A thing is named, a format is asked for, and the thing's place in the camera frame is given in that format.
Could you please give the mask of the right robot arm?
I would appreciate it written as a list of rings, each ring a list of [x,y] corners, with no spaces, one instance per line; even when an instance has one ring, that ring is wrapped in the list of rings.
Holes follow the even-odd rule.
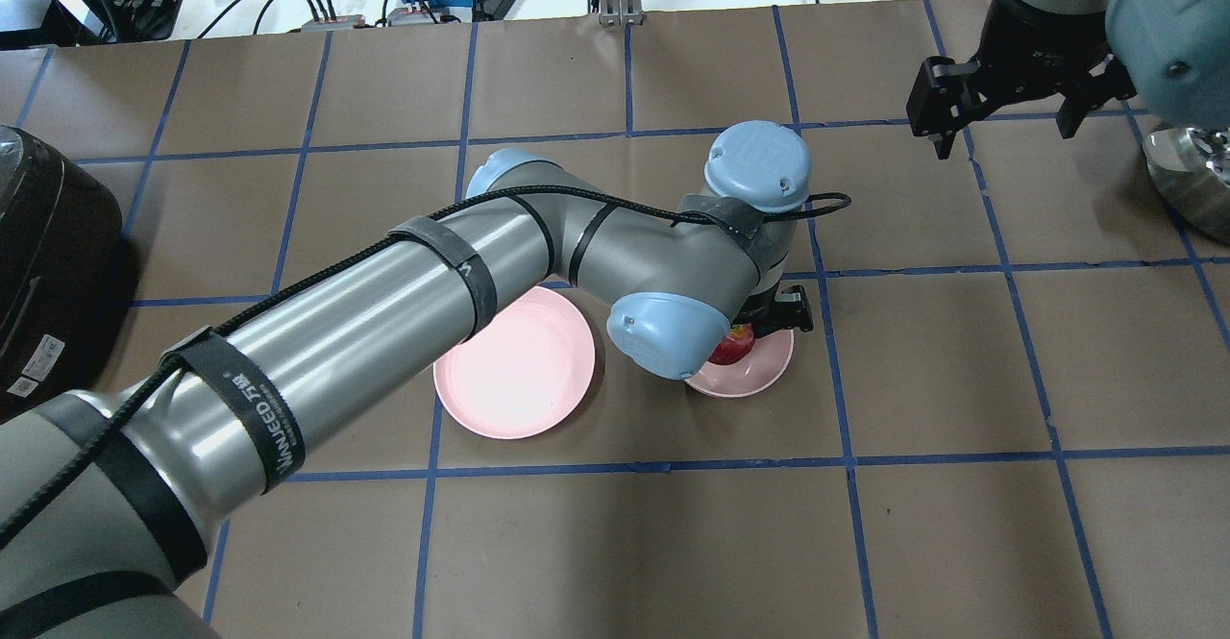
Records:
[[[1112,100],[1143,100],[1204,161],[1228,156],[1229,0],[990,0],[969,61],[930,57],[907,101],[914,136],[948,159],[957,133],[1060,96],[1069,139]]]

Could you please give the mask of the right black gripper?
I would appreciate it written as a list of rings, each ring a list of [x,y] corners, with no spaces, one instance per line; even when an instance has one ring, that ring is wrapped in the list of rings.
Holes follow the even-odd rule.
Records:
[[[1105,12],[1046,12],[1025,0],[990,0],[982,38],[969,61],[927,57],[905,111],[913,136],[932,140],[948,160],[956,135],[1011,104],[1063,97],[1055,127],[1073,139],[1111,100],[1133,100],[1137,87],[1112,52]]]

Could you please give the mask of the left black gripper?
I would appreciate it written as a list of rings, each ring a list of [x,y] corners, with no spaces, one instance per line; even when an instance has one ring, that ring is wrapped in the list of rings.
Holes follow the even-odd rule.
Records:
[[[772,288],[754,292],[736,315],[737,327],[750,327],[752,335],[765,338],[782,331],[814,331],[811,299],[802,284]]]

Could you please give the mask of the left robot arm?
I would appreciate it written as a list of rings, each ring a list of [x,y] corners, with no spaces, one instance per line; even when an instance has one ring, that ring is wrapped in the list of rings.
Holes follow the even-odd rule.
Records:
[[[692,377],[772,306],[811,170],[796,131],[742,122],[663,211],[497,150],[464,202],[191,333],[125,394],[31,408],[2,426],[2,635],[210,638],[175,592],[221,522],[550,276],[610,304],[640,367]]]

